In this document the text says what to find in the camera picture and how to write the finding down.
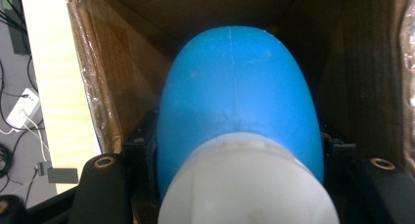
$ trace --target gray surface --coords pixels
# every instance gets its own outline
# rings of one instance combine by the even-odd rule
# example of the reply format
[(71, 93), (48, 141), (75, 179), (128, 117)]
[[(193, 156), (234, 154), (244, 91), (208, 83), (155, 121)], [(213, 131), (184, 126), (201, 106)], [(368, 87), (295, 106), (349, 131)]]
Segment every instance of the gray surface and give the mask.
[[(0, 59), (3, 63), (5, 71), (5, 92), (19, 95), (23, 92), (24, 88), (30, 87), (26, 74), (26, 66), (29, 56), (14, 54), (9, 29), (3, 23), (0, 23)], [(30, 65), (30, 70), (31, 76), (34, 77), (32, 64)], [(13, 108), (17, 100), (18, 98), (16, 97), (3, 95), (2, 108), (5, 117), (9, 115), (10, 110)], [(39, 122), (41, 118), (42, 115), (40, 109), (33, 120), (35, 122)], [(7, 126), (3, 120), (0, 120), (0, 128), (6, 132), (10, 130), (10, 127)], [(0, 143), (12, 150), (21, 133), (22, 132), (14, 132), (10, 135), (0, 134)], [(42, 135), (44, 141), (46, 142), (46, 135), (43, 131)], [(45, 153), (46, 157), (50, 159), (47, 151)], [(14, 162), (9, 172), (10, 178), (23, 184), (27, 184), (33, 176), (33, 167), (37, 164), (37, 162), (41, 161), (43, 161), (43, 158), (39, 140), (30, 132), (27, 132), (23, 135), (16, 150)], [(3, 188), (5, 183), (6, 177), (1, 178), (0, 189)], [(10, 182), (4, 192), (0, 195), (12, 194), (15, 192), (15, 195), (25, 199), (27, 188), (28, 186), (22, 188), (22, 185)], [(47, 176), (36, 176), (31, 187), (27, 207), (43, 202), (53, 196), (56, 196), (56, 194), (55, 185), (49, 184)]]

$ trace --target cable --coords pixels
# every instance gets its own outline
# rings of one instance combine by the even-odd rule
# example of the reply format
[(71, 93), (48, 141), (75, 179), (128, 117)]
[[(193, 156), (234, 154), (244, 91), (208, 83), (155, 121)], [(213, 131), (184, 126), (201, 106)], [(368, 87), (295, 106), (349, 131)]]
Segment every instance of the cable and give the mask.
[(34, 127), (37, 129), (37, 132), (39, 133), (39, 137), (37, 137), (37, 135), (35, 135), (38, 139), (40, 139), (40, 143), (43, 145), (43, 147), (45, 147), (48, 151), (49, 151), (49, 147), (45, 144), (45, 142), (43, 142), (42, 139), (42, 134), (40, 133), (40, 129), (38, 127), (38, 125), (33, 122), (33, 120), (31, 120), (30, 118), (27, 117), (27, 115), (24, 116), (30, 123), (32, 123), (34, 125)]
[(10, 129), (9, 132), (4, 132), (3, 130), (0, 129), (0, 133), (4, 134), (4, 135), (9, 135), (11, 133), (13, 133), (15, 131), (15, 129)]
[[(2, 105), (1, 105), (1, 103), (2, 103), (2, 97), (3, 97), (3, 90), (4, 90), (4, 88), (5, 88), (5, 81), (4, 81), (4, 67), (3, 67), (3, 63), (2, 63), (2, 61), (1, 61), (1, 59), (0, 59), (0, 73), (1, 73), (1, 76), (2, 76), (2, 78), (0, 78), (1, 79), (1, 85), (0, 85), (0, 116), (1, 116), (1, 118), (3, 119), (3, 121), (7, 124), (7, 125), (9, 125), (9, 127), (11, 127), (12, 129), (17, 129), (17, 130), (23, 130), (23, 131), (26, 131), (26, 129), (25, 128), (18, 128), (18, 127), (15, 127), (14, 125), (11, 125), (9, 122), (7, 122), (6, 121), (6, 117), (4, 116), (4, 114), (3, 114), (3, 108), (2, 108)], [(37, 123), (37, 124), (41, 124), (43, 122), (43, 118), (40, 120), (40, 122), (39, 123)], [(44, 129), (44, 128), (30, 128), (31, 130), (41, 130), (41, 129)]]
[(13, 5), (13, 3), (10, 1), (10, 0), (6, 0), (8, 3), (9, 3), (9, 5), (12, 7), (12, 9), (13, 9), (13, 11), (15, 11), (15, 13), (16, 13), (16, 15), (19, 17), (19, 19), (21, 20), (21, 21), (24, 21), (24, 18), (23, 18), (23, 16), (22, 16), (22, 14), (18, 11), (18, 9), (16, 9), (16, 7)]
[[(18, 148), (18, 145), (19, 145), (19, 142), (21, 141), (21, 138), (23, 137), (23, 135), (25, 134), (25, 133), (27, 133), (28, 131), (25, 131), (25, 132), (23, 132), (22, 134), (21, 134), (21, 136), (19, 136), (19, 138), (18, 138), (18, 140), (16, 140), (16, 143), (15, 143), (15, 146), (13, 147), (13, 150), (12, 150), (12, 153), (11, 153), (11, 156), (10, 156), (10, 160), (12, 160), (13, 159), (13, 156), (15, 155), (15, 152), (16, 152), (16, 149)], [(10, 179), (10, 177), (9, 177), (9, 174), (8, 174), (8, 171), (6, 172), (6, 178), (7, 178), (7, 181), (6, 181), (6, 184), (3, 186), (3, 188), (0, 190), (0, 194), (6, 189), (6, 187), (7, 187), (7, 185), (9, 185), (9, 182), (10, 181), (12, 181), (12, 182), (15, 182), (15, 181), (13, 181), (13, 180), (11, 180)]]
[(9, 185), (10, 179), (9, 176), (6, 176), (6, 184), (3, 186), (3, 188), (0, 190), (0, 194), (7, 188), (7, 185)]
[[(27, 120), (29, 120), (31, 123), (33, 123), (34, 124), (34, 126), (37, 128), (37, 125), (31, 120), (31, 119), (29, 119), (27, 116), (25, 117)], [(34, 133), (33, 131), (31, 131), (28, 127), (27, 127), (27, 125), (26, 124), (24, 124), (24, 127), (30, 132), (30, 133), (32, 133), (34, 136), (36, 136), (39, 140), (40, 140), (40, 149), (41, 149), (41, 151), (42, 151), (42, 156), (43, 156), (43, 160), (45, 160), (45, 162), (46, 161), (48, 161), (47, 159), (46, 159), (46, 156), (45, 156), (45, 151), (43, 150), (43, 147), (44, 148), (46, 148), (48, 151), (49, 151), (49, 148), (48, 148), (48, 146), (46, 146), (46, 144), (43, 142), (43, 140), (42, 140), (42, 134), (40, 133), (40, 131), (37, 131), (37, 133), (39, 134), (39, 136), (37, 136), (36, 135), (36, 133)]]
[(31, 185), (33, 185), (34, 178), (36, 177), (36, 174), (37, 174), (37, 170), (38, 170), (38, 168), (37, 168), (37, 166), (35, 166), (34, 167), (33, 177), (31, 178), (30, 184), (28, 185), (26, 198), (24, 199), (24, 206), (27, 205), (28, 195), (30, 194)]
[(33, 58), (31, 57), (31, 55), (30, 55), (30, 59), (28, 59), (28, 62), (27, 62), (27, 78), (28, 78), (28, 81), (30, 82), (30, 84), (31, 84), (31, 87), (33, 87), (33, 89), (34, 90), (36, 90), (36, 92), (37, 93), (39, 93), (39, 91), (37, 90), (37, 87), (33, 84), (33, 81), (31, 80), (31, 77), (30, 77), (30, 62), (33, 60)]
[(3, 167), (0, 169), (0, 178), (7, 176), (10, 165), (12, 164), (12, 153), (6, 146), (0, 144), (0, 161), (4, 162)]
[(15, 95), (15, 94), (9, 94), (9, 93), (6, 93), (6, 92), (4, 92), (3, 91), (3, 94), (4, 95), (8, 95), (8, 96), (12, 96), (12, 97), (22, 97), (22, 98), (27, 98), (28, 97), (28, 95)]

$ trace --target black cable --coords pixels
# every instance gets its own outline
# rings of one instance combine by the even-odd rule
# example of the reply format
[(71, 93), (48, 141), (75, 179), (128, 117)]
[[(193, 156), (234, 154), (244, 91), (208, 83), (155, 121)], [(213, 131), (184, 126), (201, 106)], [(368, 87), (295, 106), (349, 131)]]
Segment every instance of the black cable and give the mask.
[(7, 188), (7, 185), (9, 185), (9, 182), (10, 182), (9, 176), (6, 176), (6, 178), (7, 178), (6, 184), (0, 190), (0, 194)]
[[(15, 152), (16, 152), (16, 149), (18, 148), (18, 145), (19, 145), (19, 142), (21, 141), (21, 138), (23, 137), (23, 135), (24, 134), (26, 134), (28, 131), (25, 131), (25, 132), (23, 132), (20, 136), (19, 136), (19, 138), (18, 138), (18, 140), (16, 140), (16, 143), (15, 143), (15, 146), (13, 146), (13, 150), (12, 150), (12, 152), (10, 153), (10, 160), (12, 161), (12, 159), (13, 159), (13, 157), (15, 156)], [(19, 183), (19, 182), (16, 182), (16, 181), (14, 181), (14, 180), (12, 180), (12, 179), (10, 179), (10, 177), (9, 177), (9, 174), (8, 174), (8, 171), (6, 172), (6, 178), (7, 178), (7, 181), (6, 181), (6, 184), (3, 186), (3, 188), (0, 190), (0, 194), (6, 189), (6, 187), (7, 187), (7, 185), (9, 185), (9, 182), (10, 181), (12, 181), (12, 182), (15, 182), (15, 183), (18, 183), (18, 184), (21, 184), (22, 185), (22, 183)]]
[(7, 176), (10, 165), (12, 165), (12, 153), (6, 146), (0, 144), (0, 162), (4, 162), (0, 169), (0, 178)]
[(6, 176), (9, 178), (9, 181), (11, 181), (11, 182), (13, 182), (13, 183), (16, 183), (16, 184), (19, 184), (19, 185), (24, 185), (23, 183), (21, 183), (21, 182), (18, 182), (18, 181), (15, 181), (15, 180), (13, 180), (13, 179), (11, 179), (10, 177), (9, 177), (9, 174), (6, 174)]
[(26, 198), (24, 199), (24, 206), (26, 206), (26, 205), (27, 205), (28, 195), (30, 194), (31, 185), (33, 185), (33, 181), (34, 181), (34, 178), (36, 177), (37, 170), (38, 170), (38, 169), (37, 169), (36, 167), (34, 167), (33, 177), (31, 178), (30, 184), (28, 185), (28, 189), (27, 189)]
[[(25, 129), (25, 128), (18, 128), (18, 127), (15, 127), (15, 126), (13, 126), (13, 125), (11, 125), (9, 122), (7, 122), (6, 121), (6, 117), (4, 116), (4, 114), (3, 114), (3, 108), (2, 108), (2, 105), (1, 105), (1, 103), (2, 103), (2, 99), (3, 99), (3, 90), (4, 90), (4, 87), (5, 87), (5, 81), (4, 81), (4, 67), (3, 67), (3, 63), (2, 63), (2, 61), (1, 61), (1, 59), (0, 59), (0, 73), (1, 73), (1, 76), (2, 76), (2, 78), (1, 78), (1, 85), (0, 85), (0, 116), (1, 116), (1, 118), (3, 119), (3, 121), (7, 124), (7, 125), (9, 125), (9, 127), (11, 127), (11, 128), (14, 128), (14, 129), (18, 129), (18, 130), (23, 130), (23, 131), (27, 131), (27, 129)], [(40, 122), (39, 123), (37, 123), (37, 125), (39, 125), (39, 124), (41, 124), (43, 122), (43, 118), (42, 118), (42, 120), (40, 120)], [(42, 129), (44, 129), (44, 128), (36, 128), (36, 127), (31, 127), (30, 128), (30, 130), (42, 130)]]
[(12, 97), (18, 97), (18, 98), (20, 98), (20, 97), (27, 98), (28, 97), (28, 95), (15, 95), (15, 94), (9, 94), (9, 93), (4, 92), (4, 91), (3, 91), (3, 94), (8, 95), (8, 96), (12, 96)]
[(15, 11), (16, 15), (19, 17), (19, 19), (21, 19), (21, 21), (23, 21), (23, 16), (22, 14), (18, 11), (18, 9), (16, 9), (16, 7), (13, 5), (13, 3), (10, 0), (6, 0), (9, 5), (12, 7), (13, 11)]
[(31, 87), (34, 89), (34, 90), (36, 90), (36, 92), (37, 93), (39, 93), (39, 91), (37, 90), (37, 88), (36, 88), (36, 86), (34, 86), (34, 84), (33, 84), (33, 81), (31, 80), (31, 77), (30, 77), (30, 62), (33, 60), (33, 58), (30, 56), (30, 59), (28, 59), (28, 62), (27, 62), (27, 68), (26, 68), (26, 70), (27, 70), (27, 78), (28, 78), (28, 81), (30, 82), (30, 84), (31, 84)]

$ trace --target clear plastic sheet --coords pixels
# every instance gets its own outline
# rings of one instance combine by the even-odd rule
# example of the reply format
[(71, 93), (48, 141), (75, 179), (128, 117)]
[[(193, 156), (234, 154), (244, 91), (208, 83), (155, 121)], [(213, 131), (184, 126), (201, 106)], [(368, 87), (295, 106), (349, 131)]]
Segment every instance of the clear plastic sheet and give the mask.
[(159, 104), (170, 60), (125, 20), (131, 15), (116, 1), (67, 1), (99, 143), (103, 153), (120, 153), (123, 139)]
[(415, 0), (408, 0), (400, 30), (404, 157), (415, 173)]
[(84, 81), (86, 97), (102, 151), (119, 152), (121, 132), (107, 79), (103, 72), (101, 54), (94, 36), (88, 34), (91, 27), (88, 15), (76, 3), (69, 4), (76, 49)]

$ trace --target brown cardboard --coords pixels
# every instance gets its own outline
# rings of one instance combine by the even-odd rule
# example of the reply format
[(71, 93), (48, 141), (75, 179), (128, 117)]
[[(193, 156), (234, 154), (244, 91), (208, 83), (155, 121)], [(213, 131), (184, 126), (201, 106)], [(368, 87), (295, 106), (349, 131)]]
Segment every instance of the brown cardboard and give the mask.
[(135, 20), (147, 24), (143, 34), (136, 31), (115, 0), (79, 0), (69, 11), (97, 135), (106, 152), (119, 153), (123, 138), (158, 105), (170, 59), (146, 39), (160, 31)]
[(319, 116), (355, 142), (360, 156), (403, 161), (412, 132), (402, 106), (398, 44), (405, 3), (80, 0), (69, 7), (81, 62), (99, 75), (99, 91), (91, 91), (105, 103), (98, 112), (106, 116), (98, 113), (95, 119), (97, 126), (110, 122), (103, 132), (127, 136), (159, 103), (169, 66), (191, 37), (216, 26), (251, 25), (267, 28), (286, 44)]
[(209, 28), (229, 24), (267, 27), (294, 0), (119, 0), (166, 34), (188, 41)]

